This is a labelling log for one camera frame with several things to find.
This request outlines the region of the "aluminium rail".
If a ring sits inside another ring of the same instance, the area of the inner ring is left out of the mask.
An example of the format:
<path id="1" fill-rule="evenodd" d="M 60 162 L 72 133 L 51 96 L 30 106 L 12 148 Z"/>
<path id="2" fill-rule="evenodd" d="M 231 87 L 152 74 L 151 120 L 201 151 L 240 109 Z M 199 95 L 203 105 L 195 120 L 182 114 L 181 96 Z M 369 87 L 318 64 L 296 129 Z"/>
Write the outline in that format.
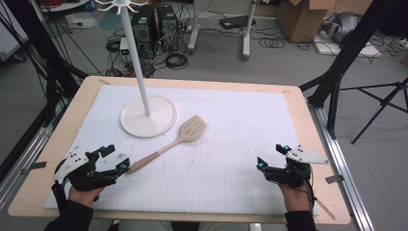
<path id="1" fill-rule="evenodd" d="M 41 126 L 33 135 L 30 135 L 26 143 L 21 146 L 20 155 L 11 165 L 5 177 L 0 181 L 0 212 L 5 211 L 11 203 L 22 182 L 28 175 L 20 175 L 20 171 L 35 163 L 44 146 L 50 139 L 54 128 Z"/>
<path id="2" fill-rule="evenodd" d="M 354 182 L 354 177 L 345 160 L 344 153 L 338 141 L 330 136 L 326 128 L 327 115 L 324 109 L 316 108 L 311 104 L 308 104 L 308 109 L 321 136 L 322 145 L 330 160 L 334 174 L 338 178 L 336 183 L 340 187 L 349 217 L 359 231 L 375 231 L 369 213 Z"/>

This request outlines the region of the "white hook stand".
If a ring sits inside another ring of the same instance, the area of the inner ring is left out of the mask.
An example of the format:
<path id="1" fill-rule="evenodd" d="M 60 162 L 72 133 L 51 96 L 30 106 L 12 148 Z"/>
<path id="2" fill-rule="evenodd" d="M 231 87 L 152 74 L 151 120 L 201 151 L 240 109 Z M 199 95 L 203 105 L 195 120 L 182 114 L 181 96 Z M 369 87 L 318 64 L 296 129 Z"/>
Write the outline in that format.
<path id="1" fill-rule="evenodd" d="M 139 98 L 131 100 L 124 106 L 120 115 L 121 125 L 129 134 L 138 138 L 158 137 L 174 125 L 177 113 L 168 99 L 147 93 L 129 16 L 129 12 L 135 12 L 132 5 L 139 6 L 140 3 L 132 0 L 95 1 L 105 6 L 103 12 L 117 8 L 116 13 L 121 18 L 140 91 Z"/>

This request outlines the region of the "white stand leg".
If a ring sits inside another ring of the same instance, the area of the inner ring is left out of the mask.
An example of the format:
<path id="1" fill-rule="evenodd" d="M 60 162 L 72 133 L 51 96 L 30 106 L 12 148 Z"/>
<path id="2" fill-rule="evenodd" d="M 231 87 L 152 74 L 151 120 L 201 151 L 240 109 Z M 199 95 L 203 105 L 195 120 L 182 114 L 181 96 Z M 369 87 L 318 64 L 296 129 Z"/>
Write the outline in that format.
<path id="1" fill-rule="evenodd" d="M 256 2 L 257 0 L 251 0 L 250 9 L 247 16 L 247 22 L 242 36 L 242 57 L 246 61 L 249 60 L 250 55 L 250 29 L 252 26 L 252 20 L 256 9 Z"/>
<path id="2" fill-rule="evenodd" d="M 191 36 L 190 40 L 187 46 L 187 50 L 189 51 L 190 54 L 193 53 L 199 33 L 199 27 L 200 25 L 198 24 L 198 0 L 193 0 L 193 17 L 192 17 L 192 26 L 191 26 Z"/>

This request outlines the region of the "person's right hand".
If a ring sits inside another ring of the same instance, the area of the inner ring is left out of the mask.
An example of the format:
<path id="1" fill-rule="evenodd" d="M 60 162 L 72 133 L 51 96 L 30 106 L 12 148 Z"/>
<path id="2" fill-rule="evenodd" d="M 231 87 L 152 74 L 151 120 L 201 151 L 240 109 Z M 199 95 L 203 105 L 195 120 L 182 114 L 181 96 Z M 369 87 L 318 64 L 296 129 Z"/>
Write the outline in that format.
<path id="1" fill-rule="evenodd" d="M 284 196 L 284 204 L 288 212 L 311 211 L 311 202 L 305 185 L 294 189 L 279 185 L 279 189 Z"/>

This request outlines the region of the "black computer tower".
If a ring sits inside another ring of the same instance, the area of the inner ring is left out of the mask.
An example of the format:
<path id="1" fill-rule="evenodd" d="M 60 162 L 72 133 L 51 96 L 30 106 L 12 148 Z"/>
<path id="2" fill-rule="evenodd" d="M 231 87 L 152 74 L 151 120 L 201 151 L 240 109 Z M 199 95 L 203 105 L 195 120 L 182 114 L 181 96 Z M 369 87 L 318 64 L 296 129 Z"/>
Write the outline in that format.
<path id="1" fill-rule="evenodd" d="M 171 6 L 157 8 L 159 35 L 164 51 L 178 49 L 178 19 Z"/>
<path id="2" fill-rule="evenodd" d="M 151 5 L 138 7 L 131 25 L 140 58 L 153 59 L 154 44 L 158 41 L 154 8 Z"/>

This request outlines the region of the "flat black device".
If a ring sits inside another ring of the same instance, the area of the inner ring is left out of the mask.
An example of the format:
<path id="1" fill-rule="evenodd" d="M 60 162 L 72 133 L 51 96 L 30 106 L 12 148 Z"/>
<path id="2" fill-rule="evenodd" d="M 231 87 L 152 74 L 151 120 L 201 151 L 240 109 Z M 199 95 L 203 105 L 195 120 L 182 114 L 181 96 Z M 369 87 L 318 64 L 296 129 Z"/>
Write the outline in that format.
<path id="1" fill-rule="evenodd" d="M 236 28 L 246 28 L 248 24 L 248 15 L 241 15 L 241 16 L 233 16 L 233 17 L 226 17 L 220 19 L 219 25 L 225 29 L 236 29 Z"/>

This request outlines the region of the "white foam board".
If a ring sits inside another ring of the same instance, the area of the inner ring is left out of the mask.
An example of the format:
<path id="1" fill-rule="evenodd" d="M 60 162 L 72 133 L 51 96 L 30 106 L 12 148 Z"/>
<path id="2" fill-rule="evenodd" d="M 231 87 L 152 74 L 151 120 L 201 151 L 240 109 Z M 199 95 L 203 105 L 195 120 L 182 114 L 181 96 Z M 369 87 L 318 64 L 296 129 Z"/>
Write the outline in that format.
<path id="1" fill-rule="evenodd" d="M 325 33 L 317 34 L 314 40 L 314 47 L 320 55 L 337 56 L 342 50 L 341 45 Z M 370 42 L 359 53 L 359 57 L 365 58 L 379 58 L 380 56 L 381 53 Z"/>

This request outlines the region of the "person's left hand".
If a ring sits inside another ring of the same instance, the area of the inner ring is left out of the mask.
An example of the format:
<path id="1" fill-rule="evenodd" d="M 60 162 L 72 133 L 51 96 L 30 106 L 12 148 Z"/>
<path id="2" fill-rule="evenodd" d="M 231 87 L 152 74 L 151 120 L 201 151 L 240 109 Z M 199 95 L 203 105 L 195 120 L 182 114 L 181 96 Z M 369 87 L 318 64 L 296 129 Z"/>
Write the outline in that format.
<path id="1" fill-rule="evenodd" d="M 68 199 L 87 207 L 92 207 L 94 199 L 103 192 L 103 188 L 98 188 L 91 191 L 81 192 L 71 187 L 68 194 Z"/>

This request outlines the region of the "small white device box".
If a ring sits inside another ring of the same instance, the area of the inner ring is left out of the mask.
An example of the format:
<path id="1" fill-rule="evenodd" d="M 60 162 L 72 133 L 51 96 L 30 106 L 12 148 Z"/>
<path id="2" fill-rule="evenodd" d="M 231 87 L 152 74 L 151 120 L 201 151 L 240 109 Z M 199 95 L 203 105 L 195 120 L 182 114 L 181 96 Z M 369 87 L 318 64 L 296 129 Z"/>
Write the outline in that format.
<path id="1" fill-rule="evenodd" d="M 121 59 L 125 64 L 131 62 L 130 50 L 126 38 L 120 39 L 119 52 L 121 55 Z"/>

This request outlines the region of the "thin wooden stick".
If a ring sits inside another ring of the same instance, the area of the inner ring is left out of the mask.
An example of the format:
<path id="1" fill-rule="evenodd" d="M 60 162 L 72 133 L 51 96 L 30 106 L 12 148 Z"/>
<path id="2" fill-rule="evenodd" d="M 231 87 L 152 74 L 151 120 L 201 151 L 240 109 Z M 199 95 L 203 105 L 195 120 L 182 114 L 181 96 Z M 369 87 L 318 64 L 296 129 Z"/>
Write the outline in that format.
<path id="1" fill-rule="evenodd" d="M 322 201 L 320 201 L 318 198 L 316 199 L 317 204 L 320 206 L 320 208 L 333 220 L 336 220 L 335 215 L 323 204 Z"/>

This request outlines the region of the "grey bag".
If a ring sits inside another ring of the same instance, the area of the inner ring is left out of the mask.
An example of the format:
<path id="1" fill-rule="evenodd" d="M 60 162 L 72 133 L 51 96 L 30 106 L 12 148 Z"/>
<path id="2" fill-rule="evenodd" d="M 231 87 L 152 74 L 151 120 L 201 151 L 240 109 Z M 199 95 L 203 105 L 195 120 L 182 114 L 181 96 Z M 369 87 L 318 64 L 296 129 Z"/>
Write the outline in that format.
<path id="1" fill-rule="evenodd" d="M 351 12 L 333 13 L 325 18 L 319 27 L 332 40 L 343 43 L 344 40 L 356 29 L 362 16 Z"/>

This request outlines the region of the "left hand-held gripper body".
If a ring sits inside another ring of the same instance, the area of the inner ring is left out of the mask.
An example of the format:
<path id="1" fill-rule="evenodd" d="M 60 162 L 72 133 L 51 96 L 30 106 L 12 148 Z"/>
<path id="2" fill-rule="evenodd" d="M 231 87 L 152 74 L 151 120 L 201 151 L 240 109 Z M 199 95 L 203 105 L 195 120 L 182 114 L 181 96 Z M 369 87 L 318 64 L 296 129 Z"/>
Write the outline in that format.
<path id="1" fill-rule="evenodd" d="M 57 165 L 54 180 L 69 181 L 77 191 L 81 192 L 115 184 L 120 177 L 115 175 L 115 166 L 129 157 L 126 154 L 113 152 L 102 158 L 97 153 L 98 149 L 85 151 L 79 146 L 74 146 Z"/>

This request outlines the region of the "white gridded mat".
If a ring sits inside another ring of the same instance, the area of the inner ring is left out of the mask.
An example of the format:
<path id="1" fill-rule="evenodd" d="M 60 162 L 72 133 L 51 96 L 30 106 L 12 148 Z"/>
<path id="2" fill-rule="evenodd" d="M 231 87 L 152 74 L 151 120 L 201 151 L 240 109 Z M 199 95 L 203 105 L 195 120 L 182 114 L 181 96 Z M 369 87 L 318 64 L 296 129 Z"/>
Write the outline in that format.
<path id="1" fill-rule="evenodd" d="M 293 115 L 283 92 L 150 88 L 171 101 L 175 125 L 163 135 L 142 139 L 127 133 L 119 115 L 139 95 L 135 87 L 105 85 L 71 145 L 83 152 L 109 144 L 115 152 L 97 162 L 110 169 L 124 158 L 135 162 L 174 141 L 192 116 L 207 124 L 197 141 L 181 143 L 142 169 L 123 175 L 100 195 L 99 210 L 138 212 L 281 215 L 278 187 L 256 168 L 259 159 L 283 167 L 277 144 L 296 147 Z"/>

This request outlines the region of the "cardboard box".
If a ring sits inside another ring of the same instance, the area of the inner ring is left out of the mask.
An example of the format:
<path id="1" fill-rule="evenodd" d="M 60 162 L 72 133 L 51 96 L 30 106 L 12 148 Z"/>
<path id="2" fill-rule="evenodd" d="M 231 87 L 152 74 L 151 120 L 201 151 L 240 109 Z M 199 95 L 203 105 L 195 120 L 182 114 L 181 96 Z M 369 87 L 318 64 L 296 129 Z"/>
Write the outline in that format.
<path id="1" fill-rule="evenodd" d="M 336 0 L 281 0 L 276 24 L 287 40 L 311 42 L 335 5 Z"/>

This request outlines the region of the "wooden slotted spatula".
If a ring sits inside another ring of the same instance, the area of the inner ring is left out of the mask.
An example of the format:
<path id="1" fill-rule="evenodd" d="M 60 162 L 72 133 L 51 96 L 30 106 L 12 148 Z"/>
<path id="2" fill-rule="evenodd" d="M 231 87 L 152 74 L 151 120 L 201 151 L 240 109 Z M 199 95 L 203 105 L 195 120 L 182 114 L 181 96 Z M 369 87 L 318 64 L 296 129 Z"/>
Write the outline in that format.
<path id="1" fill-rule="evenodd" d="M 127 174 L 132 174 L 140 170 L 179 143 L 196 141 L 206 128 L 207 123 L 199 115 L 194 115 L 180 126 L 179 133 L 175 141 L 131 164 Z"/>

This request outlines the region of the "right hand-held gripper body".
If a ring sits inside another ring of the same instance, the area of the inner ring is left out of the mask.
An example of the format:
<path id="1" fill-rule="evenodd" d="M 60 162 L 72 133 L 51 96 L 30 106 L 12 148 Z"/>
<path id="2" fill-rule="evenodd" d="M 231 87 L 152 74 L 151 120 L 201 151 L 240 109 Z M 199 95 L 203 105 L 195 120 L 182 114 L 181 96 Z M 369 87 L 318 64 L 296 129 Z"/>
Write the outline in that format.
<path id="1" fill-rule="evenodd" d="M 311 164 L 328 165 L 327 158 L 305 148 L 302 145 L 291 147 L 286 155 L 286 165 L 284 168 L 269 167 L 269 170 L 263 172 L 269 182 L 287 185 L 291 188 L 297 188 L 309 181 L 311 178 Z"/>

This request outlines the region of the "black tripod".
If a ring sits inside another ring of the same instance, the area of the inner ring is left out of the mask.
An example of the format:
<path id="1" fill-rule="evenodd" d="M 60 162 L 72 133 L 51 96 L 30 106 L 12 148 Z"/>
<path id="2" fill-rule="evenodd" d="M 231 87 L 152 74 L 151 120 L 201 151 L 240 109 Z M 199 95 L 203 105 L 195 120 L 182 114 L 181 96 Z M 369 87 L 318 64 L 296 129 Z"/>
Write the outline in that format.
<path id="1" fill-rule="evenodd" d="M 393 90 L 384 97 L 377 96 L 370 92 L 371 89 L 380 89 L 380 88 L 387 88 L 393 87 Z M 369 129 L 369 127 L 375 122 L 375 120 L 379 117 L 379 115 L 387 108 L 391 107 L 398 111 L 401 111 L 408 115 L 408 77 L 406 77 L 402 82 L 394 82 L 389 84 L 379 84 L 379 85 L 370 85 L 370 86 L 360 86 L 360 87 L 350 87 L 350 88 L 343 88 L 342 91 L 345 90 L 358 90 L 359 92 L 367 95 L 370 98 L 373 98 L 379 103 L 378 108 L 374 112 L 373 116 L 367 122 L 367 124 L 362 128 L 362 130 L 357 134 L 357 136 L 352 140 L 352 144 L 355 144 Z M 403 99 L 405 102 L 405 107 L 402 108 L 401 106 L 397 106 L 393 103 L 393 99 L 400 93 L 403 93 Z"/>

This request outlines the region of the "black metal frame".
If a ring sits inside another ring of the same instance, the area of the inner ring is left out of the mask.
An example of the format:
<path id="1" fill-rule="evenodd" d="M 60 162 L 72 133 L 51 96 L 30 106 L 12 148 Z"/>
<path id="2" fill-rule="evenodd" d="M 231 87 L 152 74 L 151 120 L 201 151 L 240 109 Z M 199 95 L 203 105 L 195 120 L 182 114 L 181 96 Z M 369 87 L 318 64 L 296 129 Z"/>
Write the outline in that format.
<path id="1" fill-rule="evenodd" d="M 0 6 L 8 7 L 37 50 L 37 54 L 34 55 L 11 22 L 0 14 L 0 22 L 26 51 L 38 76 L 46 81 L 46 106 L 42 113 L 44 122 L 49 124 L 56 117 L 57 104 L 63 98 L 72 99 L 80 87 L 77 80 L 84 80 L 88 74 L 63 58 L 38 18 L 30 0 L 0 0 Z"/>
<path id="2" fill-rule="evenodd" d="M 343 45 L 342 50 L 330 67 L 319 77 L 301 85 L 302 91 L 316 87 L 307 101 L 322 108 L 330 98 L 326 129 L 332 139 L 336 138 L 335 125 L 341 81 L 377 28 L 384 22 L 400 0 L 372 0 L 356 29 Z"/>

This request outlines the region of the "grey cabinet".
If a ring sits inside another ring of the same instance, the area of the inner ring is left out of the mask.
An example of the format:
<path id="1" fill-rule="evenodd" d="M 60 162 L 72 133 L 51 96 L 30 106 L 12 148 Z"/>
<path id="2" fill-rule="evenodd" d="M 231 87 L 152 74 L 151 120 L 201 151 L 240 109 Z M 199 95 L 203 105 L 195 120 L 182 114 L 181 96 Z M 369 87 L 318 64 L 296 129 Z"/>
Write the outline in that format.
<path id="1" fill-rule="evenodd" d="M 27 35 L 20 27 L 8 6 L 3 0 L 0 0 L 0 62 L 5 62 L 20 47 L 20 44 L 6 26 L 14 29 L 24 41 L 28 40 Z"/>

